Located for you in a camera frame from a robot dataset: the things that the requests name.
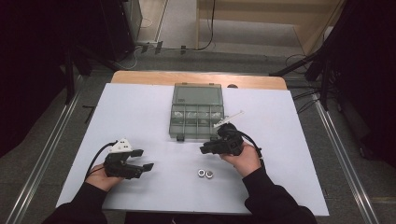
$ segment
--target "wooden edge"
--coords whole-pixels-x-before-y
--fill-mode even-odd
[[[221,87],[235,85],[241,89],[287,90],[285,79],[282,77],[259,77],[223,73],[193,73],[193,72],[141,72],[118,71],[111,83],[130,83],[146,85],[173,86],[175,83],[215,83]]]

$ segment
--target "table surface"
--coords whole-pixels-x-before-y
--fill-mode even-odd
[[[304,133],[290,92],[285,91],[283,78],[175,72],[117,72],[114,75],[96,107],[57,206],[73,199],[98,148],[126,137],[133,148],[145,150],[143,157],[130,162],[136,165],[154,162],[154,167],[139,179],[122,181],[111,190],[104,209],[249,213],[243,203],[248,193],[240,175],[218,155],[203,155],[198,149],[207,140],[186,140],[180,144],[170,138],[168,110],[175,82],[237,85],[238,90],[223,89],[226,115],[244,109],[245,114],[233,124],[248,133],[258,146],[263,146],[268,175],[315,215],[328,215]],[[249,89],[260,86],[271,90]],[[102,153],[95,164],[101,163],[105,156],[106,153]],[[200,178],[199,169],[213,171],[214,178]]]

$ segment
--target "person's right hand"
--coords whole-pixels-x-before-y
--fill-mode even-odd
[[[221,154],[220,157],[222,160],[232,164],[236,171],[238,171],[242,177],[245,177],[262,167],[262,165],[259,160],[259,155],[253,146],[244,142],[242,147],[242,153],[239,156]]]

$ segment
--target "floor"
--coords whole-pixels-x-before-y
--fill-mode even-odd
[[[142,14],[145,18],[138,41],[155,45],[162,41],[164,48],[177,49],[184,45],[194,45],[195,10],[194,0],[142,0]],[[201,44],[207,43],[207,21],[201,21],[203,34]],[[239,34],[232,35],[232,30]],[[165,50],[160,54],[152,51],[137,51],[121,65],[133,70],[172,70],[172,71],[216,71],[234,74],[265,75],[275,72],[285,64],[295,62],[302,56],[302,50],[288,25],[246,24],[215,22],[212,44],[201,52],[181,55],[176,50]],[[53,211],[63,182],[73,163],[89,125],[90,106],[95,106],[103,87],[111,80],[112,72],[100,64],[92,62],[94,71],[91,77],[80,77],[77,81],[78,99],[71,106],[64,106],[65,91],[61,92],[37,121],[26,139],[6,156],[0,159],[0,223],[40,223]],[[297,73],[285,76],[292,95],[310,91],[304,81],[301,68]],[[296,110],[314,99],[310,94],[295,101]],[[356,171],[377,221],[365,220],[353,194],[348,174],[335,153],[334,142],[330,140],[320,115],[320,106],[313,104],[299,114],[305,138],[309,146],[318,179],[329,207],[329,217],[318,217],[318,223],[394,223],[396,219],[396,170],[382,161],[367,161],[359,153],[359,145],[347,126],[342,113],[338,111],[334,99],[329,100],[329,115],[347,157]],[[57,138],[50,160],[42,176],[37,177],[35,188],[30,188],[32,197],[22,206],[20,216],[11,217],[12,209],[18,204],[18,197],[26,189],[32,171],[40,161],[41,153],[48,148],[47,141],[54,127],[59,125],[58,118],[65,110],[71,110],[66,124],[61,127],[62,135]],[[123,223],[125,213],[106,211],[109,223]]]

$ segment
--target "person's left hand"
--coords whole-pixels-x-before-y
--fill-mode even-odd
[[[104,191],[109,191],[114,186],[118,185],[124,178],[123,177],[108,177],[105,172],[103,164],[95,165],[91,169],[92,174],[88,176],[85,182],[94,185],[95,187]]]

